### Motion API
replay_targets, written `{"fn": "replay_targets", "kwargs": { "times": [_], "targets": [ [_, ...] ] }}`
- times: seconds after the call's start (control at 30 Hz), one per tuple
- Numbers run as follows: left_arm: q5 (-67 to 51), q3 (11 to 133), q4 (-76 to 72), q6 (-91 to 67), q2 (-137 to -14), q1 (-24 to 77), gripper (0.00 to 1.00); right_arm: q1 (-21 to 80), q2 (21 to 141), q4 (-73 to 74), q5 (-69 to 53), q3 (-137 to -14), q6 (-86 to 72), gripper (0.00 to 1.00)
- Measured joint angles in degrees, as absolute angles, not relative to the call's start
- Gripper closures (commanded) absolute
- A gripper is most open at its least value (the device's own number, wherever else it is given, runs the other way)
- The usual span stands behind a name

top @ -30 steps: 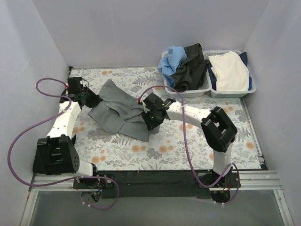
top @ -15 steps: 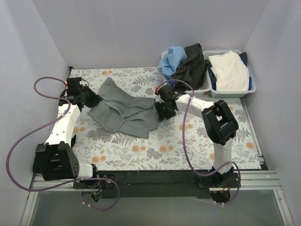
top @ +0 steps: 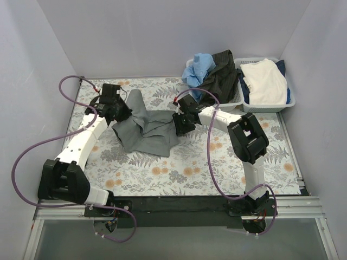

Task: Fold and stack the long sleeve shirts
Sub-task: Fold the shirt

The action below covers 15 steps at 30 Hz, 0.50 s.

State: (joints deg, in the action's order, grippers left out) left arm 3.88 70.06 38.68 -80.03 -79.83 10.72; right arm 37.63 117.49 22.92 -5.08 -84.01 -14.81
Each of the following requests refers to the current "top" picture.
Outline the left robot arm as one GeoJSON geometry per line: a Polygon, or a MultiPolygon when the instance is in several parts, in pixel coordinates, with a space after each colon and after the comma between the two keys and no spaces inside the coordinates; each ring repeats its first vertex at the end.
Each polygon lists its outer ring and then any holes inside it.
{"type": "Polygon", "coordinates": [[[102,85],[101,94],[85,110],[79,127],[82,132],[70,139],[56,159],[44,163],[38,187],[39,199],[97,205],[98,212],[105,217],[115,212],[115,203],[109,199],[111,192],[92,186],[84,170],[93,147],[110,123],[122,122],[132,115],[120,91],[120,85],[102,85]]]}

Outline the grey long sleeve shirt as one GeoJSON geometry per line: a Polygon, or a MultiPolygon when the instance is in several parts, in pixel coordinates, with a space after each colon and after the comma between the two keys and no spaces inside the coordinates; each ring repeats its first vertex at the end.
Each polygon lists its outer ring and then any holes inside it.
{"type": "Polygon", "coordinates": [[[148,153],[169,157],[170,149],[178,145],[172,110],[147,110],[140,90],[130,91],[126,104],[132,115],[116,122],[112,129],[125,152],[148,153]]]}

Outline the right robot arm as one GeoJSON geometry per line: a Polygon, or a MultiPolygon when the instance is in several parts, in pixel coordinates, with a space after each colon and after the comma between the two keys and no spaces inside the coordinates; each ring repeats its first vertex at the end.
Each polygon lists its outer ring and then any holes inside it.
{"type": "Polygon", "coordinates": [[[237,213],[260,214],[269,200],[264,175],[264,161],[269,141],[255,115],[231,114],[220,110],[218,106],[200,105],[190,95],[181,99],[175,98],[173,104],[181,111],[173,114],[177,136],[195,130],[196,125],[209,127],[207,137],[209,172],[218,192],[230,201],[229,207],[237,213]],[[215,179],[210,157],[210,138],[213,128],[229,134],[234,154],[242,161],[246,184],[245,193],[239,197],[224,194],[215,179]]]}

